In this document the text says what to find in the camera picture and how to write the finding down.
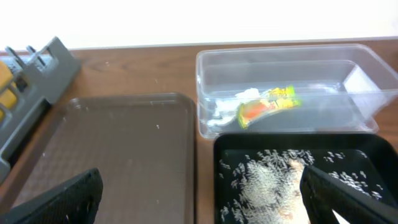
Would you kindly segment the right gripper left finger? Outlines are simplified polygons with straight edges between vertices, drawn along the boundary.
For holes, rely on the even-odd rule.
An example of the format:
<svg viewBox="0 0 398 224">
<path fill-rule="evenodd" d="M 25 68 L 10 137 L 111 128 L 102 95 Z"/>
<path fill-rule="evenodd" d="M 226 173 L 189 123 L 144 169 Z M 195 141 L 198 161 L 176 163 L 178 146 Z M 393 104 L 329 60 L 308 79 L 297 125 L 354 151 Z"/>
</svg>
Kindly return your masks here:
<svg viewBox="0 0 398 224">
<path fill-rule="evenodd" d="M 103 181 L 92 168 L 1 215 L 1 224 L 94 223 Z"/>
</svg>

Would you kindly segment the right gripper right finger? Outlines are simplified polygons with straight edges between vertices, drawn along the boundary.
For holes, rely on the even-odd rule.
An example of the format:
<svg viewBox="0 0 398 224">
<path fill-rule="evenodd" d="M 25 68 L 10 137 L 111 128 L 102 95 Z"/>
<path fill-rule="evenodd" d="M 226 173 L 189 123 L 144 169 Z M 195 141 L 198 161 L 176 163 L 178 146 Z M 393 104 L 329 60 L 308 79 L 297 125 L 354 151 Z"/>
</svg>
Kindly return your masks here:
<svg viewBox="0 0 398 224">
<path fill-rule="evenodd" d="M 397 223 L 397 209 L 379 202 L 333 178 L 306 166 L 300 192 L 311 224 L 338 223 L 338 213 L 349 223 Z"/>
</svg>

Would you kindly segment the rice and nut shells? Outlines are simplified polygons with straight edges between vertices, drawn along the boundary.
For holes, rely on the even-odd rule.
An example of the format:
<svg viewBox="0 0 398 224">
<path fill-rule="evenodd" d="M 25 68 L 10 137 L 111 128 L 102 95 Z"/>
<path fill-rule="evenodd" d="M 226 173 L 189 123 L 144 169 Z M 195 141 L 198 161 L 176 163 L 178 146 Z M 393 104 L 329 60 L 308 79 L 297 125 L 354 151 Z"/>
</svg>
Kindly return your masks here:
<svg viewBox="0 0 398 224">
<path fill-rule="evenodd" d="M 369 156 L 355 149 L 220 149 L 215 166 L 215 223 L 308 223 L 300 193 L 306 166 L 391 202 Z"/>
</svg>

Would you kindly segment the green snack wrapper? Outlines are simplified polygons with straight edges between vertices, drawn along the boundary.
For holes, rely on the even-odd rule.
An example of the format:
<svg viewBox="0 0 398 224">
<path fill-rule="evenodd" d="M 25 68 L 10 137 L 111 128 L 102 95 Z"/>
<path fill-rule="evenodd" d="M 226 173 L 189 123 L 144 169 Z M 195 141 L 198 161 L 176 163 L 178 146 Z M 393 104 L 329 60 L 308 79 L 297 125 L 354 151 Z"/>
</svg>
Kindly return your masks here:
<svg viewBox="0 0 398 224">
<path fill-rule="evenodd" d="M 259 98 L 241 103 L 237 110 L 237 120 L 241 129 L 247 129 L 252 123 L 262 118 L 301 106 L 302 100 L 297 98 L 295 88 L 271 88 Z"/>
</svg>

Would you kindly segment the white tissue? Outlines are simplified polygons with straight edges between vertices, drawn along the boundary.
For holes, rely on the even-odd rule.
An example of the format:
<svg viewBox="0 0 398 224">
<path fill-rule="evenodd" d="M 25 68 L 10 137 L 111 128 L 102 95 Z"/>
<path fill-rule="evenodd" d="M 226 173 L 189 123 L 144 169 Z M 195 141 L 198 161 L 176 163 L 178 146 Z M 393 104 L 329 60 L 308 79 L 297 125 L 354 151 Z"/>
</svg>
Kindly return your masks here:
<svg viewBox="0 0 398 224">
<path fill-rule="evenodd" d="M 241 103 L 259 98 L 261 95 L 257 88 L 249 88 L 243 92 L 235 94 L 232 98 L 222 98 L 216 100 L 215 111 L 212 118 L 206 122 L 209 127 L 226 126 L 236 119 L 238 107 Z"/>
</svg>

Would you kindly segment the yellow plate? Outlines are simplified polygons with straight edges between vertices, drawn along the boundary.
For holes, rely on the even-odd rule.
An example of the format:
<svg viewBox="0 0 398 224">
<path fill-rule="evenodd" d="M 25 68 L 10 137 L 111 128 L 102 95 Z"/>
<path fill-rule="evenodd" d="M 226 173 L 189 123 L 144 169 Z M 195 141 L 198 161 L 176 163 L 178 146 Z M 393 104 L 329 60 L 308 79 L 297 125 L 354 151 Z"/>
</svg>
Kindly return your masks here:
<svg viewBox="0 0 398 224">
<path fill-rule="evenodd" d="M 1 88 L 3 88 L 10 80 L 13 79 L 13 75 L 9 67 L 4 62 L 1 62 L 0 70 L 1 70 L 0 71 Z M 17 101 L 16 95 L 13 94 L 13 92 L 10 89 L 6 88 L 1 93 L 1 104 L 5 106 L 7 109 L 12 108 L 15 105 L 16 101 Z"/>
</svg>

